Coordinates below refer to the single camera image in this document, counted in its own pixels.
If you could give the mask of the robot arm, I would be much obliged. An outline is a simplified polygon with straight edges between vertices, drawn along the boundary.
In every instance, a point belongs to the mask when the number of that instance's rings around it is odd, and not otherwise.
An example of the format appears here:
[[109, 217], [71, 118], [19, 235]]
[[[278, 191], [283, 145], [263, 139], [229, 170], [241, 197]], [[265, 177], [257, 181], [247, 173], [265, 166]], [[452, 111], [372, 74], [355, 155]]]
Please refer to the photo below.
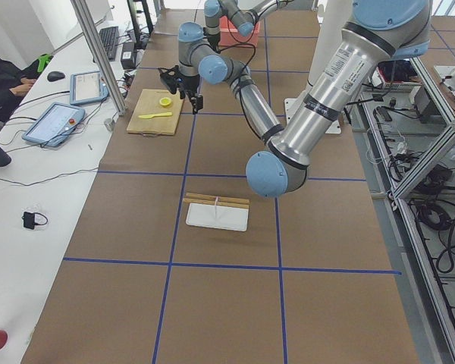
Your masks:
[[262, 1], [247, 11], [241, 10], [238, 1], [205, 1], [204, 34], [210, 46], [257, 43], [256, 28], [261, 20], [290, 4], [290, 1]]
[[430, 2], [352, 1], [340, 45], [293, 117], [281, 124], [247, 65], [223, 56], [215, 44], [221, 17], [248, 36], [260, 20], [285, 6], [284, 1], [264, 1], [243, 11], [236, 1], [207, 1], [204, 24], [186, 22], [178, 30], [173, 90], [197, 102], [200, 81], [228, 84], [265, 144], [246, 164], [250, 188], [264, 197], [278, 197], [305, 183], [310, 152], [379, 63], [422, 55], [429, 44]]

